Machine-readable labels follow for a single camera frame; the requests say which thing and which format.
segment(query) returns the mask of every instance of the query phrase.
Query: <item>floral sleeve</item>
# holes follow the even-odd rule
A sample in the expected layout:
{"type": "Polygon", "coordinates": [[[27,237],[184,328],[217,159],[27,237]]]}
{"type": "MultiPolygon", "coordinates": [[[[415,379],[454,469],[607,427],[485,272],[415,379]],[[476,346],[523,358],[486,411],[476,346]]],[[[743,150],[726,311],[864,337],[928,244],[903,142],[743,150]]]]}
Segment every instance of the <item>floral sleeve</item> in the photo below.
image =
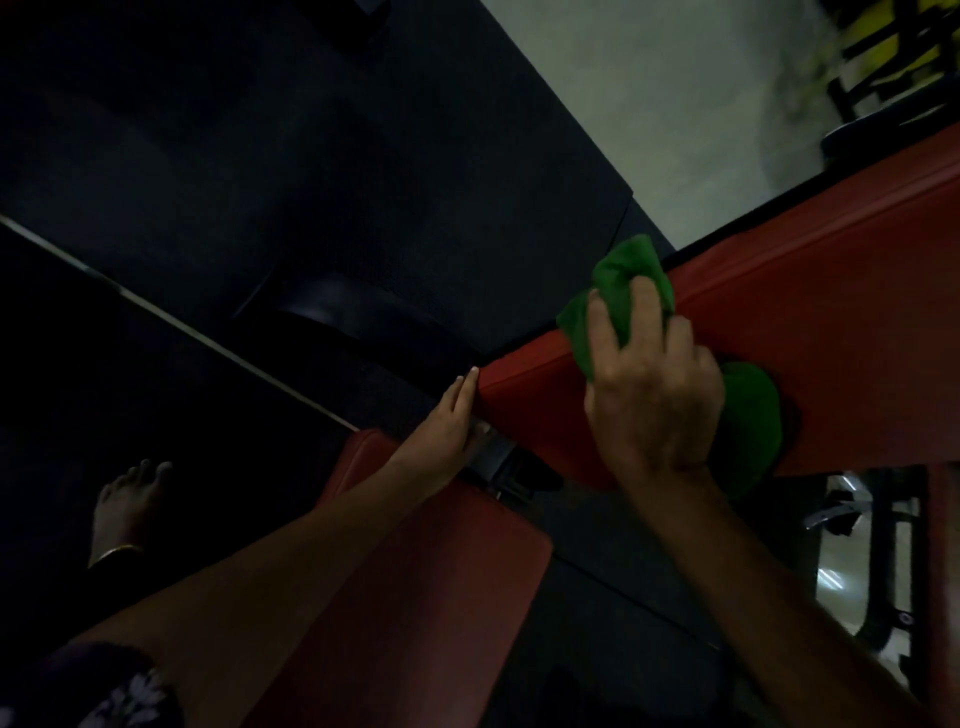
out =
{"type": "Polygon", "coordinates": [[[0,689],[0,728],[181,728],[153,663],[130,647],[70,644],[0,689]]]}

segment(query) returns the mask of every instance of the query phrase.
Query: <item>left arm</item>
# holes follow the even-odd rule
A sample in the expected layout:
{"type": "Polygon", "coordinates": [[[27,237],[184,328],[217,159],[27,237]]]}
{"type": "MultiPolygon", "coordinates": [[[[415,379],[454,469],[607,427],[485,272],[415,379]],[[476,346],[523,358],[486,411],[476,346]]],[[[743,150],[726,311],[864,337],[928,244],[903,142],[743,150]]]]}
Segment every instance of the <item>left arm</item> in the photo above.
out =
{"type": "Polygon", "coordinates": [[[239,726],[353,570],[464,466],[478,376],[458,377],[357,487],[75,642],[136,647],[177,692],[188,724],[239,726]]]}

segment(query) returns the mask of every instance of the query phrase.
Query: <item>beige floor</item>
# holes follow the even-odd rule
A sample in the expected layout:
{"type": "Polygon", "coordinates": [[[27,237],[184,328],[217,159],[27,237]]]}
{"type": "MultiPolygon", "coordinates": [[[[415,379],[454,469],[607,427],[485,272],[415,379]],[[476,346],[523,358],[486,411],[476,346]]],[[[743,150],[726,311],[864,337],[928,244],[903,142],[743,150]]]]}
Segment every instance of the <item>beige floor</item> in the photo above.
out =
{"type": "Polygon", "coordinates": [[[816,0],[483,1],[676,247],[820,171],[816,0]]]}

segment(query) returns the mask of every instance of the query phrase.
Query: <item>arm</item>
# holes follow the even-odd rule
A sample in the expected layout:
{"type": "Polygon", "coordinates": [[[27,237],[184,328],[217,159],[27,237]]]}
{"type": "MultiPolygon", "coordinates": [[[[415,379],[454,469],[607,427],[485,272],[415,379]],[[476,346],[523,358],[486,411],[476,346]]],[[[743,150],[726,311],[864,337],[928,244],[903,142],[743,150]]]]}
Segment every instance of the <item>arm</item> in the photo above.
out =
{"type": "Polygon", "coordinates": [[[458,377],[376,474],[323,508],[83,633],[136,647],[189,725],[238,726],[373,548],[463,467],[478,373],[458,377]]]}
{"type": "Polygon", "coordinates": [[[604,461],[795,728],[932,725],[914,698],[801,589],[737,518],[707,470],[723,380],[690,323],[648,279],[632,283],[622,350],[603,301],[588,305],[595,380],[585,407],[604,461]]]}

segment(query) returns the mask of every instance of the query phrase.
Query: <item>hand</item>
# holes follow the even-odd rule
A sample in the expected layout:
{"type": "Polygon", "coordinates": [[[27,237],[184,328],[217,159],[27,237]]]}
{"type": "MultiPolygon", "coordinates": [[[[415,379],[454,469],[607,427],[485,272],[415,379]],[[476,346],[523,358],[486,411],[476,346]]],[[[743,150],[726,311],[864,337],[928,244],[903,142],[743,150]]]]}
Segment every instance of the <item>hand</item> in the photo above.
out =
{"type": "Polygon", "coordinates": [[[425,489],[425,497],[438,493],[453,480],[473,455],[480,437],[490,431],[486,423],[477,431],[470,427],[479,377],[476,367],[466,377],[458,376],[440,404],[390,458],[388,465],[416,480],[425,489]]]}
{"type": "Polygon", "coordinates": [[[594,381],[585,401],[600,455],[628,490],[704,469],[724,402],[720,370],[710,351],[694,344],[690,322],[673,316],[664,333],[654,283],[638,277],[630,288],[630,343],[623,349],[606,304],[590,292],[594,381]]]}

